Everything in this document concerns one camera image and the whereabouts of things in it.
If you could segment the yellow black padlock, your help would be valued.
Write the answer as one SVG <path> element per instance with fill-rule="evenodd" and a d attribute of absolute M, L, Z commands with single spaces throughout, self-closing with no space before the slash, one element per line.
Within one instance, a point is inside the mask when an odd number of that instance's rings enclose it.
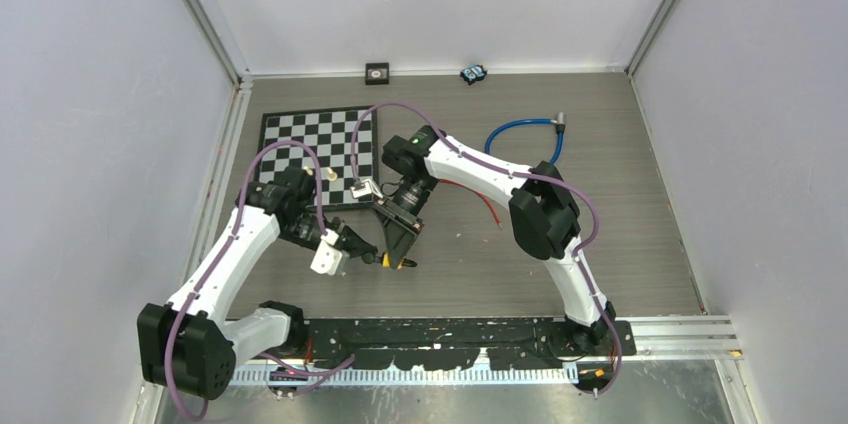
<path fill-rule="evenodd" d="M 381 256 L 380 260 L 381 266 L 387 269 L 402 269 L 402 268 L 415 268 L 418 266 L 418 263 L 415 260 L 404 257 L 399 259 L 397 262 L 394 262 L 391 259 L 391 256 L 388 252 L 384 252 Z"/>

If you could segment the red cable padlock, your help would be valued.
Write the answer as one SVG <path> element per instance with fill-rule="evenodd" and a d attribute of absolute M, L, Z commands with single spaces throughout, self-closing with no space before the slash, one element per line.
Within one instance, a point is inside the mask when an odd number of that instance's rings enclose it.
<path fill-rule="evenodd" d="M 502 220 L 501 220 L 498 212 L 496 211 L 493 203 L 484 194 L 482 194 L 481 192 L 478 192 L 476 190 L 473 190 L 466 185 L 460 184 L 460 183 L 452 181 L 452 180 L 440 179 L 440 184 L 458 187 L 458 188 L 461 188 L 461 189 L 464 189 L 466 191 L 473 193 L 476 197 L 478 197 L 486 205 L 488 211 L 490 212 L 490 214 L 491 214 L 491 216 L 494 220 L 494 223 L 498 226 L 498 228 L 503 229 L 503 223 L 502 223 Z"/>

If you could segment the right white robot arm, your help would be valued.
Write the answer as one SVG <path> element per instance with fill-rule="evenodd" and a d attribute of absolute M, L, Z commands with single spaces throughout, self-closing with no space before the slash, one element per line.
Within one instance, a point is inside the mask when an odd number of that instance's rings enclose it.
<path fill-rule="evenodd" d="M 376 198 L 372 206 L 385 239 L 384 266 L 399 269 L 406 263 L 424 227 L 421 210 L 438 184 L 451 181 L 508 211 L 517 246 L 545 265 L 559 291 L 577 350 L 591 355 L 610 340 L 620 342 L 614 307 L 583 254 L 580 194 L 565 185 L 554 165 L 509 163 L 430 126 L 408 139 L 392 137 L 382 161 L 401 177 L 394 194 Z"/>

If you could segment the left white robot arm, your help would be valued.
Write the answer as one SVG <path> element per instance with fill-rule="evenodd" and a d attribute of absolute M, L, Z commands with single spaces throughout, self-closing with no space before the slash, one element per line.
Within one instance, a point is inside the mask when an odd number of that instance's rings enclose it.
<path fill-rule="evenodd" d="M 259 258 L 276 240 L 313 251 L 311 270 L 337 275 L 349 258 L 374 261 L 377 248 L 313 202 L 316 179 L 287 167 L 265 183 L 251 181 L 236 200 L 222 235 L 186 283 L 163 305 L 137 318 L 145 381 L 214 400 L 237 367 L 264 351 L 293 358 L 305 351 L 308 326 L 301 308 L 266 301 L 245 318 L 228 321 L 230 307 Z"/>

